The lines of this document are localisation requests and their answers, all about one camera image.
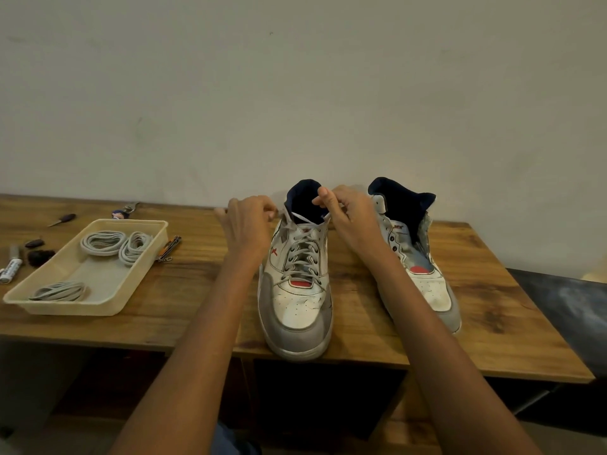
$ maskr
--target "wooden table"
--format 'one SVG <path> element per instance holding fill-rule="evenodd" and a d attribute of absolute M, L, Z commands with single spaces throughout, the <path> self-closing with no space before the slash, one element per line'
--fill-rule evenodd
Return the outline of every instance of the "wooden table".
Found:
<path fill-rule="evenodd" d="M 0 196 L 0 252 L 42 237 L 59 249 L 90 221 L 109 217 L 121 202 Z M 47 228 L 74 212 L 72 222 Z M 170 351 L 214 281 L 226 244 L 209 209 L 141 205 L 133 218 L 166 220 L 183 243 L 170 263 L 155 264 L 128 304 L 113 317 L 29 315 L 0 304 L 0 336 L 18 340 Z M 484 375 L 586 383 L 593 376 L 531 302 L 495 255 L 466 223 L 435 222 L 432 253 L 459 299 L 463 327 L 457 338 Z M 16 282 L 32 271 L 22 267 Z M 407 368 L 409 362 L 382 307 L 373 277 L 337 233 L 329 233 L 334 324 L 320 359 Z M 269 358 L 257 314 L 257 281 L 251 283 L 234 355 Z"/>

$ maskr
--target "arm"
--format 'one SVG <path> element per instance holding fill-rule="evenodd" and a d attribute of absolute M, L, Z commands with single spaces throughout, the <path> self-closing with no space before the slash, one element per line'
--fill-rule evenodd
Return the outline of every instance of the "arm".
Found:
<path fill-rule="evenodd" d="M 340 186 L 321 187 L 313 202 L 329 209 L 381 288 L 445 453 L 541 454 L 385 244 L 371 199 Z"/>
<path fill-rule="evenodd" d="M 206 300 L 118 436 L 111 455 L 196 454 L 211 446 L 251 279 L 268 251 L 267 197 L 216 209 L 228 253 Z"/>

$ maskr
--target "shoe upper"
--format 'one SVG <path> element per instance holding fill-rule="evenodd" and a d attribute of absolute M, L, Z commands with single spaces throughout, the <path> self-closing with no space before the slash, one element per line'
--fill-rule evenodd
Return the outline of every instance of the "shoe upper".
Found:
<path fill-rule="evenodd" d="M 384 241 L 401 259 L 403 267 L 428 304 L 455 331 L 459 328 L 457 299 L 430 254 L 427 210 L 436 199 L 433 193 L 415 193 L 399 183 L 379 177 L 368 188 Z"/>
<path fill-rule="evenodd" d="M 312 204 L 320 187 L 302 180 L 288 193 L 260 281 L 259 311 L 264 328 L 287 342 L 281 348 L 306 351 L 327 334 L 331 299 L 327 264 L 327 210 Z M 293 335 L 310 331 L 307 336 Z"/>

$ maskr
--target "marker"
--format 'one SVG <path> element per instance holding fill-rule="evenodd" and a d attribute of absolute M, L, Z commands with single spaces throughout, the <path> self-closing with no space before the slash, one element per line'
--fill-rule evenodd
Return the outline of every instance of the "marker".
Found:
<path fill-rule="evenodd" d="M 0 284 L 8 284 L 13 280 L 19 268 L 21 268 L 21 264 L 23 260 L 19 254 L 19 246 L 13 244 L 10 247 L 10 257 L 9 264 L 4 268 L 2 274 L 0 274 Z"/>

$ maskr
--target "beige tray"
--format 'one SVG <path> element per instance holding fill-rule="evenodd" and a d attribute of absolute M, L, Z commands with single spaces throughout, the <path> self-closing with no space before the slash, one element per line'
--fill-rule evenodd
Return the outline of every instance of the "beige tray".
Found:
<path fill-rule="evenodd" d="M 169 240 L 168 223 L 161 220 L 99 219 L 76 235 L 39 269 L 4 295 L 4 303 L 19 305 L 31 314 L 112 316 L 126 305 L 143 277 L 154 264 L 158 252 Z M 80 248 L 80 240 L 89 233 L 116 230 L 130 235 L 139 231 L 154 237 L 132 267 L 118 256 L 97 257 Z M 83 282 L 88 286 L 78 301 L 30 301 L 41 287 L 61 281 Z"/>

